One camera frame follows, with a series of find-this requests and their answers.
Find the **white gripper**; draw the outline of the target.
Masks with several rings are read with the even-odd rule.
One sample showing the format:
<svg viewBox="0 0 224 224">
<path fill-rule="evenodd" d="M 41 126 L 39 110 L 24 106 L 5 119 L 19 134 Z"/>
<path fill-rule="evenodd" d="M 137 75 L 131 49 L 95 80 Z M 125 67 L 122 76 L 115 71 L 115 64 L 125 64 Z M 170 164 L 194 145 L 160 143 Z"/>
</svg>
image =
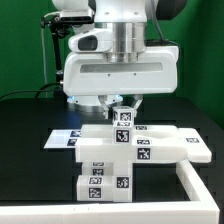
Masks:
<svg viewBox="0 0 224 224">
<path fill-rule="evenodd" d="M 141 94 L 171 93 L 177 88 L 177 46 L 148 47 L 134 63 L 109 63 L 103 53 L 68 55 L 63 90 L 68 96 L 98 96 L 108 118 L 106 95 L 134 95 L 132 108 L 137 114 Z"/>
</svg>

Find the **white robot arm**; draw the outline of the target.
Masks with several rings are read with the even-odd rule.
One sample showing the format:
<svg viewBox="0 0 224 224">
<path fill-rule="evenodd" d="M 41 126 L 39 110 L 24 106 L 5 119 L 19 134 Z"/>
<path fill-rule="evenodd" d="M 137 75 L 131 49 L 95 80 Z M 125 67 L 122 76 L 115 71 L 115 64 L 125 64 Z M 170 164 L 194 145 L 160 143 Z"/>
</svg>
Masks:
<svg viewBox="0 0 224 224">
<path fill-rule="evenodd" d="M 148 46 L 146 23 L 171 20 L 187 0 L 52 0 L 59 18 L 79 22 L 69 39 L 63 91 L 68 101 L 103 112 L 134 97 L 171 93 L 177 87 L 179 49 L 165 39 Z"/>
</svg>

